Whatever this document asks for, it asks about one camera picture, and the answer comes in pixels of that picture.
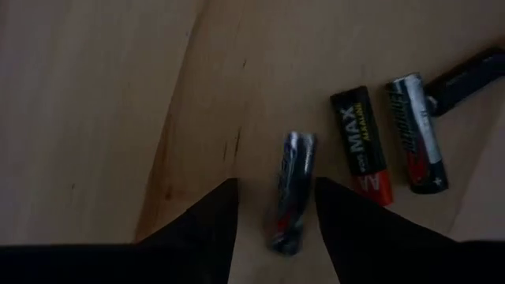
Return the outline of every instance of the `wood grain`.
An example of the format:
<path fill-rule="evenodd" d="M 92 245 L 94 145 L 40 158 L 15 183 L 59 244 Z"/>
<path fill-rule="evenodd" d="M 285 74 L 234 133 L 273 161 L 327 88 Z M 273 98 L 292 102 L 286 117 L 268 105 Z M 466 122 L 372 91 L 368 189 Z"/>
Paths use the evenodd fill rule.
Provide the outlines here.
<path fill-rule="evenodd" d="M 381 86 L 421 72 L 431 80 L 503 36 L 505 2 L 214 0 L 188 47 L 151 172 L 141 239 L 180 215 L 224 178 L 241 179 L 230 282 L 335 282 L 306 215 L 305 247 L 283 259 L 264 246 L 282 140 L 317 133 L 316 175 L 350 184 L 329 96 L 369 86 L 394 184 L 390 209 L 442 233 L 452 227 L 486 138 L 503 105 L 503 83 L 436 121 L 451 189 L 412 194 Z"/>
<path fill-rule="evenodd" d="M 131 241 L 199 0 L 0 3 L 0 243 Z"/>

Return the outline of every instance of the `light wood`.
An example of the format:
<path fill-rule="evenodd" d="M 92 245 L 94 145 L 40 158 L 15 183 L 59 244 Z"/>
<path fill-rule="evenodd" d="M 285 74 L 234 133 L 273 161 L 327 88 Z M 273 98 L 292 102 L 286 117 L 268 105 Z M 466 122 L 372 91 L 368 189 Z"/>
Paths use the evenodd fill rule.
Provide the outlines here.
<path fill-rule="evenodd" d="M 133 239 L 199 8 L 0 2 L 0 244 Z"/>
<path fill-rule="evenodd" d="M 269 252 L 262 223 L 275 193 L 282 141 L 317 133 L 315 173 L 350 184 L 329 96 L 369 86 L 395 187 L 392 211 L 448 234 L 503 105 L 505 83 L 436 121 L 451 189 L 405 185 L 401 151 L 381 91 L 421 72 L 428 81 L 503 36 L 503 1 L 214 0 L 195 27 L 155 158 L 137 238 L 179 216 L 224 178 L 241 179 L 230 282 L 333 283 L 313 204 L 305 247 Z"/>

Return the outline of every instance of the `red battery end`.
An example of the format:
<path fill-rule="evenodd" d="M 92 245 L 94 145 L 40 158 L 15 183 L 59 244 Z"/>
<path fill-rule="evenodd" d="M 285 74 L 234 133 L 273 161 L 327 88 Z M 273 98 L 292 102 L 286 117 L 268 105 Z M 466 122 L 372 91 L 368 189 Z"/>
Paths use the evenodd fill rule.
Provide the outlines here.
<path fill-rule="evenodd" d="M 354 191 L 369 198 L 380 206 L 393 203 L 391 182 L 387 170 L 381 170 L 374 174 L 353 176 Z"/>

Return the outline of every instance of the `wooden surface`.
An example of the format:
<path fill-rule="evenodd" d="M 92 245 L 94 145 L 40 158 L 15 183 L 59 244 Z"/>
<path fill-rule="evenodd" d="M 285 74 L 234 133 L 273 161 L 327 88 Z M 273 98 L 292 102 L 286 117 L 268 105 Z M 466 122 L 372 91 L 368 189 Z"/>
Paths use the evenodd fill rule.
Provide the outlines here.
<path fill-rule="evenodd" d="M 0 244 L 133 239 L 199 8 L 0 1 Z"/>
<path fill-rule="evenodd" d="M 137 238 L 180 215 L 227 177 L 241 179 L 230 282 L 333 283 L 314 205 L 302 252 L 270 253 L 262 223 L 272 205 L 282 141 L 317 133 L 315 175 L 350 184 L 329 96 L 369 86 L 394 185 L 392 211 L 448 234 L 496 129 L 505 82 L 436 120 L 451 189 L 412 194 L 381 91 L 420 72 L 428 81 L 503 36 L 493 0 L 213 0 L 194 29 L 151 172 Z"/>

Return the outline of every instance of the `energizer battery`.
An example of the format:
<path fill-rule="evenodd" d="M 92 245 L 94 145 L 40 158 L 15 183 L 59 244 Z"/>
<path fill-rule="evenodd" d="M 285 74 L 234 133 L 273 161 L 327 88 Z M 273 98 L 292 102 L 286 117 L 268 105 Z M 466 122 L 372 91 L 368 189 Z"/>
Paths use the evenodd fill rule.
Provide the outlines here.
<path fill-rule="evenodd" d="M 388 83 L 386 89 L 406 153 L 410 188 L 420 194 L 447 189 L 447 175 L 426 107 L 421 76 L 414 73 L 398 78 Z"/>
<path fill-rule="evenodd" d="M 275 232 L 270 246 L 286 256 L 295 255 L 301 247 L 301 217 L 310 196 L 315 149 L 313 134 L 291 132 L 284 142 Z"/>
<path fill-rule="evenodd" d="M 386 206 L 393 202 L 372 104 L 365 86 L 331 97 L 354 190 Z"/>

